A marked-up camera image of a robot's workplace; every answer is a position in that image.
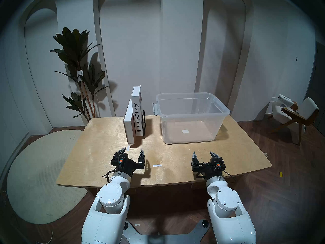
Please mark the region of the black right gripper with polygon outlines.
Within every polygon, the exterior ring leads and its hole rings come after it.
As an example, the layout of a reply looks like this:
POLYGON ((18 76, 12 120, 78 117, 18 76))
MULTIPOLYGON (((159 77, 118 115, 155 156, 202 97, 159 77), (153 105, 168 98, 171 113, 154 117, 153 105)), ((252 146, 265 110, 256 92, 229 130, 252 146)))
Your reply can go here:
POLYGON ((210 152, 211 159, 207 163, 199 163, 197 155, 193 152, 191 167, 192 171, 196 173, 196 178, 210 179, 212 177, 221 177, 226 165, 223 159, 216 153, 210 152))

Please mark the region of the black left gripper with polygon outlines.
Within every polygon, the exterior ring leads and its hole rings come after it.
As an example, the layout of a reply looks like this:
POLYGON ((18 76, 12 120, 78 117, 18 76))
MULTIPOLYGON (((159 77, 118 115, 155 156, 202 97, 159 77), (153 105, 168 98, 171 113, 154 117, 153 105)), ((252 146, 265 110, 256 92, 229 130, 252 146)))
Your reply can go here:
POLYGON ((142 170, 145 167, 145 155, 141 149, 138 162, 128 158, 128 154, 124 154, 126 147, 116 152, 111 160, 111 164, 116 167, 117 172, 123 172, 132 177, 135 170, 142 170))

